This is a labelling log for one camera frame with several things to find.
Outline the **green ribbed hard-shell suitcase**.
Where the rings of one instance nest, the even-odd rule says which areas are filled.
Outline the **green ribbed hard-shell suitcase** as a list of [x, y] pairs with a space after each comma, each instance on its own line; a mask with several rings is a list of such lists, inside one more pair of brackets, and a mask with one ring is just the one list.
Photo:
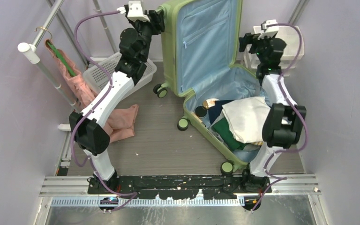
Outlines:
[[248, 167], [258, 177], [266, 175], [266, 145], [252, 160], [233, 154], [212, 132], [208, 117], [198, 118], [195, 109], [205, 100], [237, 100], [254, 95], [257, 79], [236, 62], [242, 2], [240, 0], [169, 0], [158, 7], [164, 13], [161, 34], [165, 82], [184, 98], [183, 118], [194, 126], [234, 169]]

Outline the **white perforated plastic basket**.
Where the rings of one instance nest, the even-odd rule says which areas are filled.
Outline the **white perforated plastic basket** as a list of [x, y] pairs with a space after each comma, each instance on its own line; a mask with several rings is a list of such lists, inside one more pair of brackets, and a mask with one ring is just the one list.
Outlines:
[[[120, 58], [121, 54], [117, 52], [114, 55], [103, 59], [98, 64], [102, 66], [110, 75], [112, 75]], [[151, 82], [153, 75], [157, 71], [157, 66], [150, 59], [147, 59], [145, 65], [147, 67], [142, 78], [137, 83], [137, 85], [122, 98], [122, 100]], [[89, 67], [86, 71], [83, 72], [82, 77], [89, 88], [95, 93], [99, 93], [109, 82], [106, 73], [104, 73], [97, 66]]]

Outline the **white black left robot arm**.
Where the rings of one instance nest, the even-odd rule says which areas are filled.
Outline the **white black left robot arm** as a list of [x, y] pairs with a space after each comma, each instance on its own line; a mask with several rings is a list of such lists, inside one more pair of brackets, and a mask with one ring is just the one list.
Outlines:
[[120, 35], [121, 58], [111, 74], [97, 65], [106, 74], [108, 84], [81, 112], [72, 112], [69, 116], [71, 150], [75, 144], [84, 150], [95, 179], [108, 194], [116, 191], [118, 177], [107, 150], [110, 136], [103, 127], [120, 100], [141, 80], [147, 67], [152, 36], [165, 31], [163, 10], [147, 11], [127, 4], [116, 13], [124, 14], [132, 25]]

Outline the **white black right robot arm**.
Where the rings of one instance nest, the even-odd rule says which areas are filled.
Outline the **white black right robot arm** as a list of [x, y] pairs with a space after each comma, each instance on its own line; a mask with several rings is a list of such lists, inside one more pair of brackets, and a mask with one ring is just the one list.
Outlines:
[[240, 52], [249, 45], [248, 52], [258, 57], [260, 63], [256, 78], [272, 102], [262, 129], [263, 146], [243, 170], [240, 181], [240, 187], [252, 193], [256, 189], [267, 189], [270, 168], [283, 152], [299, 141], [303, 128], [301, 120], [307, 111], [292, 100], [285, 85], [281, 84], [283, 70], [280, 62], [286, 47], [285, 41], [274, 34], [247, 33], [239, 38], [239, 44]]

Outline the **white plastic drawer organizer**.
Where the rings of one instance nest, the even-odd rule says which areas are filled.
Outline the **white plastic drawer organizer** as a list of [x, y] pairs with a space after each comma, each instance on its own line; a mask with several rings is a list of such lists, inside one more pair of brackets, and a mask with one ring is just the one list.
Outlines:
[[[279, 30], [276, 37], [282, 39], [287, 44], [281, 57], [281, 63], [279, 64], [282, 70], [285, 70], [296, 56], [300, 44], [299, 35], [295, 29], [289, 26], [278, 27]], [[241, 63], [250, 71], [256, 72], [257, 66], [260, 64], [260, 61], [256, 54], [250, 54], [248, 52], [250, 50], [250, 47], [251, 45], [248, 45], [245, 52], [243, 53]]]

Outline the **navy blue folded garment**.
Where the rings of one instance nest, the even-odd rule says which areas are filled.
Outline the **navy blue folded garment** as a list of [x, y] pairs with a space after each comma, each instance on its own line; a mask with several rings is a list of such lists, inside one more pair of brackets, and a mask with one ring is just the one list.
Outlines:
[[223, 105], [225, 105], [227, 103], [230, 103], [232, 101], [233, 100], [217, 100], [217, 101], [215, 101], [215, 105], [208, 109], [208, 115], [209, 115], [210, 124], [213, 124], [213, 122], [221, 114], [221, 111], [223, 109]]

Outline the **black round jar lid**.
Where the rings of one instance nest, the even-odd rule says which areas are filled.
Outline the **black round jar lid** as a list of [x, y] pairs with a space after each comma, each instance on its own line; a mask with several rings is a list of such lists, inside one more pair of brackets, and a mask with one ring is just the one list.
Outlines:
[[207, 114], [208, 114], [208, 110], [204, 106], [198, 106], [195, 108], [195, 115], [198, 118], [204, 118], [206, 117]]

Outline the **dark green folded garment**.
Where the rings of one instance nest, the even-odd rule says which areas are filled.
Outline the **dark green folded garment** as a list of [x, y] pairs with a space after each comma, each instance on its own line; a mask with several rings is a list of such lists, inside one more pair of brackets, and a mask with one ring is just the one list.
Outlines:
[[226, 118], [220, 119], [218, 122], [213, 124], [211, 128], [214, 132], [219, 134], [224, 143], [228, 146], [229, 150], [243, 150], [247, 146], [247, 143], [239, 142], [234, 138]]

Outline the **green clothes hanger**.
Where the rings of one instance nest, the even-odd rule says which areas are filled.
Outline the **green clothes hanger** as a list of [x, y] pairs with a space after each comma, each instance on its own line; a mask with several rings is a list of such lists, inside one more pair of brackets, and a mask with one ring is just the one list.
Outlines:
[[71, 68], [71, 66], [68, 64], [68, 62], [65, 60], [64, 56], [60, 53], [59, 49], [57, 49], [54, 44], [48, 39], [47, 40], [47, 45], [49, 46], [49, 48], [54, 52], [55, 56], [61, 61], [61, 63], [65, 66], [65, 68], [67, 69], [68, 73], [70, 74], [71, 77], [75, 77], [76, 73], [74, 72], [74, 70]]

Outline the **pink cloth garment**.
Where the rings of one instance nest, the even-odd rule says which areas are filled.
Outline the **pink cloth garment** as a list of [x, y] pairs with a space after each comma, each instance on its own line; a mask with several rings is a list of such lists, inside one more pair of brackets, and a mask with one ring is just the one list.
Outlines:
[[[98, 94], [92, 91], [86, 84], [82, 78], [82, 72], [77, 68], [76, 64], [61, 49], [59, 49], [60, 53], [76, 73], [75, 77], [71, 77], [65, 66], [55, 56], [54, 52], [49, 48], [46, 42], [47, 40], [45, 40], [46, 49], [56, 61], [62, 77], [75, 97], [80, 101], [81, 108], [84, 109]], [[134, 124], [138, 110], [139, 105], [134, 104], [126, 109], [115, 109], [112, 111], [103, 127], [104, 131], [110, 136], [110, 143], [135, 136]]]

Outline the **white and silver clothes rack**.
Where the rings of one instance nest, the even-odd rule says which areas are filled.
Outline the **white and silver clothes rack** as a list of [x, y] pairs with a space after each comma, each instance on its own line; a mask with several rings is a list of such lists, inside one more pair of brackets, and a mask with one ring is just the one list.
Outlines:
[[62, 83], [60, 83], [51, 70], [46, 66], [46, 64], [41, 60], [40, 56], [37, 54], [38, 46], [43, 44], [44, 36], [46, 33], [50, 34], [50, 39], [53, 39], [52, 33], [49, 31], [49, 27], [52, 22], [57, 18], [59, 24], [64, 30], [67, 38], [69, 39], [71, 45], [75, 48], [78, 56], [82, 59], [82, 62], [86, 67], [88, 67], [91, 63], [89, 59], [78, 49], [77, 44], [79, 40], [77, 39], [77, 35], [71, 30], [69, 23], [67, 22], [64, 14], [61, 11], [61, 7], [64, 3], [63, 0], [47, 0], [47, 5], [49, 6], [49, 14], [42, 24], [42, 26], [36, 27], [34, 31], [36, 32], [36, 36], [31, 43], [21, 42], [18, 44], [17, 49], [18, 52], [22, 53], [25, 58], [33, 65], [35, 65], [43, 75], [48, 79], [48, 81], [53, 85], [53, 87], [61, 94], [61, 96], [66, 100], [66, 102], [71, 106], [72, 110], [77, 112], [81, 111], [80, 103], [78, 99], [75, 98], [74, 94], [69, 92], [69, 89], [63, 87]]

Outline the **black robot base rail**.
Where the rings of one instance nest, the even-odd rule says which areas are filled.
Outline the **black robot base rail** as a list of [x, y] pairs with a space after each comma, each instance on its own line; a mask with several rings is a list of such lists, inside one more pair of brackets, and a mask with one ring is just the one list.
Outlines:
[[257, 177], [249, 170], [241, 175], [232, 171], [222, 171], [220, 175], [149, 175], [117, 176], [109, 181], [100, 181], [93, 175], [87, 179], [88, 194], [114, 194], [106, 197], [103, 204], [115, 204], [120, 199], [129, 204], [131, 200], [151, 200], [159, 197], [162, 200], [195, 200], [199, 192], [204, 200], [235, 199], [236, 194], [256, 193], [262, 197], [271, 192], [271, 182], [267, 176]]

